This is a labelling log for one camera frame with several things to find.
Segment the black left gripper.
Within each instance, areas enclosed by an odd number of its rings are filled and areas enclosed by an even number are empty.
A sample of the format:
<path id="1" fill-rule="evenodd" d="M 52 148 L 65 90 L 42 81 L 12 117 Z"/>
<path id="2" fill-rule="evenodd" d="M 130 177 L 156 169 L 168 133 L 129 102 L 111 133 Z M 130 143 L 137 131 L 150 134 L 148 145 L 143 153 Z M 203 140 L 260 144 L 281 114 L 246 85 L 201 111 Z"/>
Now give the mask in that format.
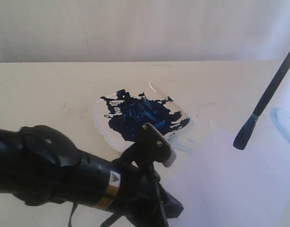
<path id="1" fill-rule="evenodd" d="M 98 202 L 100 210 L 111 212 L 101 226 L 109 227 L 125 217 L 136 227 L 166 227 L 184 207 L 160 184 L 154 162 L 169 166 L 171 154 L 122 154 L 113 161 L 98 159 L 100 175 L 107 184 L 105 195 Z"/>

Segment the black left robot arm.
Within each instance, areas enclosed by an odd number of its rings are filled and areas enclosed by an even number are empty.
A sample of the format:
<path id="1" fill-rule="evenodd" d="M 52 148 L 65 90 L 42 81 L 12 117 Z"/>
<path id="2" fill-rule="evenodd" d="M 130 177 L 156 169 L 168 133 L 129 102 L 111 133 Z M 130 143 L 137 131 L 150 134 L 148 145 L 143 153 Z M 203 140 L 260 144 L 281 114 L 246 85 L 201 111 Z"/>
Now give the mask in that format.
<path id="1" fill-rule="evenodd" d="M 174 152 L 151 124 L 119 158 L 108 161 L 78 149 L 63 133 L 38 125 L 19 131 L 0 129 L 0 193 L 28 206 L 71 202 L 111 213 L 136 227 L 166 227 L 183 205 L 160 184 L 154 162 L 170 166 Z"/>

